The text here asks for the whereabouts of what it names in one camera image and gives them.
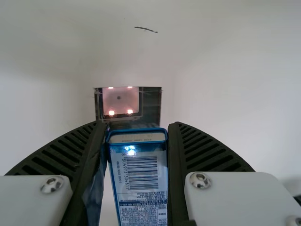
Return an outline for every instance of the white background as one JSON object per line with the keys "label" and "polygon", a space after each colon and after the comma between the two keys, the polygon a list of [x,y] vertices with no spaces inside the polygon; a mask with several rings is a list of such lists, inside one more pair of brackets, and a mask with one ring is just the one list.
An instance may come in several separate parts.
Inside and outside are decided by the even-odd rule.
{"label": "white background", "polygon": [[[299,192],[300,10],[298,0],[2,0],[0,173],[93,121],[93,87],[162,86],[162,127],[197,127]],[[111,193],[107,174],[102,225],[117,225]]]}

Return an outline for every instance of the glowing light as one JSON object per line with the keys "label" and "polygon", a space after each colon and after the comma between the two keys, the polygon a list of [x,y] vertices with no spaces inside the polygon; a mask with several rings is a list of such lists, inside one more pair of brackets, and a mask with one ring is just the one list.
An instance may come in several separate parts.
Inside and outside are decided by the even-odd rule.
{"label": "glowing light", "polygon": [[130,150],[130,149],[135,149],[134,145],[130,145],[130,146],[125,146],[124,147],[126,151]]}
{"label": "glowing light", "polygon": [[114,111],[109,111],[109,115],[110,115],[110,116],[113,116],[114,114],[115,114]]}
{"label": "glowing light", "polygon": [[127,152],[128,155],[133,156],[136,154],[135,150],[131,149]]}

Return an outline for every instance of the product label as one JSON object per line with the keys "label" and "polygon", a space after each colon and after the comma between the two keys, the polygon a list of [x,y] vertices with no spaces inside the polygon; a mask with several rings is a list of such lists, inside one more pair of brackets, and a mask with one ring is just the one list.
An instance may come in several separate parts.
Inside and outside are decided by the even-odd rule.
{"label": "product label", "polygon": [[122,226],[167,226],[166,151],[111,153]]}

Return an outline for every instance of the white wall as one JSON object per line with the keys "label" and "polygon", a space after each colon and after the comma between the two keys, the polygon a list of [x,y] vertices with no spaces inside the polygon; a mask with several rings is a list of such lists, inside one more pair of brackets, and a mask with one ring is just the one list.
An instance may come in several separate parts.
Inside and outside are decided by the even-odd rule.
{"label": "white wall", "polygon": [[81,19],[93,15],[91,8],[81,8],[67,1],[0,3],[1,175],[86,122],[81,82],[93,68],[98,34]]}
{"label": "white wall", "polygon": [[292,189],[301,177],[301,3],[206,4],[194,22],[198,54],[177,76],[175,117]]}

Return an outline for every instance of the barcode label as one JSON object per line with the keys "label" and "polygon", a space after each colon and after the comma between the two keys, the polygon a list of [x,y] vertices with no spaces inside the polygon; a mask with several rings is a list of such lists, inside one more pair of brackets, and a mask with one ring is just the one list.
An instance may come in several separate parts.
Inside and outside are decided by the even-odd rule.
{"label": "barcode label", "polygon": [[157,156],[126,157],[129,190],[150,190],[158,187]]}

